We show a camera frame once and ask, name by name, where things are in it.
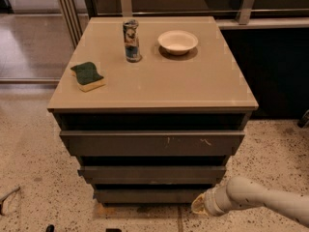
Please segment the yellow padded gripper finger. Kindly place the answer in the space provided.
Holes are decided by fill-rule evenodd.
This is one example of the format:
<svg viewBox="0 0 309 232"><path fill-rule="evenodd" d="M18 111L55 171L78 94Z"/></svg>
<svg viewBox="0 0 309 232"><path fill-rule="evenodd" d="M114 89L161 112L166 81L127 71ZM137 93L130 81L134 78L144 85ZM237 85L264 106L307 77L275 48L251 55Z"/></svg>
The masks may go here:
<svg viewBox="0 0 309 232"><path fill-rule="evenodd" d="M191 211L194 214L197 214L197 215L206 215L207 214L207 210L205 208L204 194L203 193L199 194L195 198L195 200L192 202Z"/></svg>

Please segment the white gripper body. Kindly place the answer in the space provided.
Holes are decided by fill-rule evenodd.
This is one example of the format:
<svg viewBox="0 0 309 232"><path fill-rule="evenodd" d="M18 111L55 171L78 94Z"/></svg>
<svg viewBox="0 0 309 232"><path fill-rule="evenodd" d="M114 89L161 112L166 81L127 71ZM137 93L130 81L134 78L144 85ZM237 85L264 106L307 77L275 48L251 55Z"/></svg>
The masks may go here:
<svg viewBox="0 0 309 232"><path fill-rule="evenodd" d="M211 216L219 217L226 214L229 208L226 187L208 189L204 194L204 207Z"/></svg>

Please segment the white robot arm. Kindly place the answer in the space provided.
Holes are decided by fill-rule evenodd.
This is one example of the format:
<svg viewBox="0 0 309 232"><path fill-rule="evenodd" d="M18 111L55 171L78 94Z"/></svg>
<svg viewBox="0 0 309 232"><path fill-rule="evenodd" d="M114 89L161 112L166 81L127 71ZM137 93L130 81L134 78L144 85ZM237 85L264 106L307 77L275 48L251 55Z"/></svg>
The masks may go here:
<svg viewBox="0 0 309 232"><path fill-rule="evenodd" d="M233 177L222 187L199 194L191 204L198 215L220 217L231 211L265 207L309 227L309 196L266 188L244 177Z"/></svg>

